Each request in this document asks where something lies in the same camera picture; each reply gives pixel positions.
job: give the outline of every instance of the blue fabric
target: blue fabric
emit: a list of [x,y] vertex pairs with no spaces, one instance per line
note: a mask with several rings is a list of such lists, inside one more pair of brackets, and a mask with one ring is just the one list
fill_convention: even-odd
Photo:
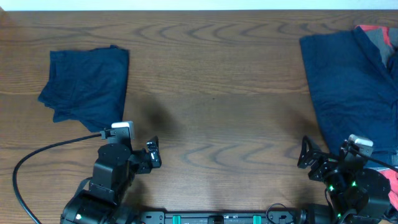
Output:
[[91,132],[122,121],[129,52],[114,45],[50,53],[49,81],[39,101],[54,109],[54,122],[79,120]]
[[[374,142],[372,157],[397,163],[398,54],[387,68],[360,28],[300,39],[312,102],[330,152],[357,134]],[[368,162],[368,167],[380,167]]]

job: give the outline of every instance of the black cable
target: black cable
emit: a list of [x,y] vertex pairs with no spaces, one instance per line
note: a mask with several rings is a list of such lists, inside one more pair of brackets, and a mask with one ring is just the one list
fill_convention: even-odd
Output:
[[88,182],[90,182],[92,179],[93,179],[93,177],[87,177],[86,179],[82,180],[79,184],[79,187],[77,187],[75,196],[73,196],[73,197],[77,197],[77,195],[79,195],[79,193],[85,188],[86,184]]
[[36,224],[41,224],[41,222],[39,221],[39,219],[33,214],[33,212],[29,209],[29,207],[26,205],[24,199],[22,199],[21,194],[19,193],[19,189],[18,189],[18,184],[17,184],[17,173],[18,173],[18,169],[20,168],[20,166],[22,165],[22,163],[24,163],[26,160],[28,160],[30,157],[36,155],[39,152],[42,152],[44,150],[50,149],[52,147],[56,147],[56,146],[62,146],[64,144],[70,144],[73,142],[78,142],[78,141],[82,141],[82,140],[86,140],[86,139],[90,139],[90,138],[95,138],[95,137],[100,137],[101,134],[93,134],[91,136],[86,136],[86,137],[82,137],[82,138],[77,138],[77,139],[72,139],[72,140],[68,140],[68,141],[64,141],[64,142],[58,142],[55,144],[51,144],[49,146],[45,146],[41,149],[38,149],[34,152],[29,153],[27,156],[25,156],[24,158],[22,158],[18,164],[15,166],[14,168],[14,172],[12,173],[12,186],[14,187],[14,192],[15,192],[15,196],[17,197],[18,202],[21,204],[22,208],[26,211],[26,213],[33,219],[33,221]]
[[[273,203],[270,207],[268,207],[268,209],[267,209],[267,211],[266,211],[266,218],[267,218],[268,221],[270,221],[272,224],[276,224],[276,223],[274,223],[274,221],[272,221],[272,220],[268,217],[268,211],[269,211],[273,206],[275,206],[275,205],[280,205],[280,206],[283,206],[284,208],[287,209],[287,207],[286,207],[285,205],[281,204],[281,203]],[[293,221],[290,222],[290,223],[293,223],[293,222],[294,222],[295,215],[292,214],[290,211],[287,211],[287,212],[293,216]]]
[[370,160],[370,161],[373,161],[373,162],[375,162],[375,163],[378,163],[378,164],[380,164],[380,165],[382,165],[382,166],[384,166],[384,167],[387,167],[387,168],[389,168],[389,169],[391,169],[391,170],[393,170],[393,171],[395,171],[395,172],[398,173],[398,169],[395,168],[395,167],[392,166],[392,165],[386,164],[385,162],[382,162],[382,161],[380,161],[380,160],[373,159],[372,157],[369,157],[369,156],[367,156],[367,155],[364,155],[364,154],[360,153],[358,150],[353,149],[352,147],[349,147],[348,150],[351,151],[352,153],[355,153],[355,154],[360,155],[361,157],[363,157],[363,158],[365,158],[365,159],[367,159],[367,160]]
[[327,192],[328,192],[328,189],[325,189],[325,198],[326,198],[326,201],[328,202],[328,206],[329,206],[329,216],[333,217],[334,216],[334,214],[333,214],[333,206],[331,206],[331,203],[329,202]]

